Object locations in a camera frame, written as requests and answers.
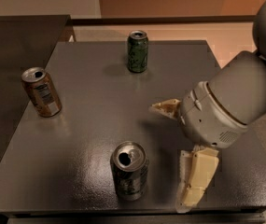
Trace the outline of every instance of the dark countertop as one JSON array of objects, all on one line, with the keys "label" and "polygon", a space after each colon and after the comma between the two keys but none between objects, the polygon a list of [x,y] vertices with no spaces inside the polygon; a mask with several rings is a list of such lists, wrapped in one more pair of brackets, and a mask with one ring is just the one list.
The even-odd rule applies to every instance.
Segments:
[{"label": "dark countertop", "polygon": [[[57,45],[47,70],[63,109],[44,119],[27,106],[0,164],[0,213],[175,212],[178,154],[192,143],[175,121],[147,109],[181,99],[219,67],[205,41],[151,42],[142,74],[127,70],[125,54],[125,42]],[[148,191],[135,202],[117,197],[109,166],[125,140],[140,143],[150,159]],[[259,208],[266,208],[266,154],[250,129],[221,152],[193,211]]]},{"label": "dark countertop", "polygon": [[68,15],[0,17],[0,161],[28,104],[21,73],[45,67]]}]

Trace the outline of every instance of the can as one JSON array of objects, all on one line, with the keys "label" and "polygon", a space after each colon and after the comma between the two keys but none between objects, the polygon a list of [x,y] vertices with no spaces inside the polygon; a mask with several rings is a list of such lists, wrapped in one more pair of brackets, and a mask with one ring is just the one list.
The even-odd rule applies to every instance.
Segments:
[{"label": "can", "polygon": [[131,72],[141,73],[147,69],[148,37],[146,32],[133,31],[128,40],[128,69]]},{"label": "can", "polygon": [[147,188],[149,159],[137,143],[121,143],[111,157],[115,191],[127,201],[139,199]]},{"label": "can", "polygon": [[51,77],[43,68],[26,70],[21,75],[21,83],[39,116],[51,117],[62,109]]}]

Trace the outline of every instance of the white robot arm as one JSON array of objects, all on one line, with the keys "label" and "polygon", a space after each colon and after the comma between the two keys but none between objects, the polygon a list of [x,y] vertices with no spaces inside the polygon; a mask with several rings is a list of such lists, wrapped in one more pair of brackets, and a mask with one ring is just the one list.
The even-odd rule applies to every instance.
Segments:
[{"label": "white robot arm", "polygon": [[253,38],[256,52],[240,52],[182,101],[151,107],[177,119],[185,136],[196,145],[191,153],[181,152],[178,212],[190,210],[202,198],[217,168],[217,148],[229,147],[247,131],[247,125],[266,114],[266,2],[254,20]]}]

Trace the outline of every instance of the brown can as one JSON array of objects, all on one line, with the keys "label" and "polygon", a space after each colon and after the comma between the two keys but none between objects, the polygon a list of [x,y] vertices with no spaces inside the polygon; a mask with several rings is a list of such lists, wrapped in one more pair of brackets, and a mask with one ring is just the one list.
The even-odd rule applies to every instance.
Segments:
[{"label": "brown can", "polygon": [[62,109],[51,77],[43,68],[26,70],[21,75],[21,83],[39,116],[51,117]]}]

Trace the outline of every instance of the can top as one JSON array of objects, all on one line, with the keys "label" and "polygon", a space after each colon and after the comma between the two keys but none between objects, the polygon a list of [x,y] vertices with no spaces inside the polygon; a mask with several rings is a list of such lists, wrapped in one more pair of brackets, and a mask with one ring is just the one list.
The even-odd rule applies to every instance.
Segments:
[{"label": "can top", "polygon": [[137,143],[126,141],[121,143],[113,153],[113,162],[125,172],[134,172],[145,164],[146,152]]},{"label": "can top", "polygon": [[147,38],[147,33],[144,31],[132,31],[130,32],[130,38],[134,40],[142,40]]},{"label": "can top", "polygon": [[33,67],[26,70],[21,75],[21,79],[25,82],[34,83],[46,76],[46,71],[41,67]]}]

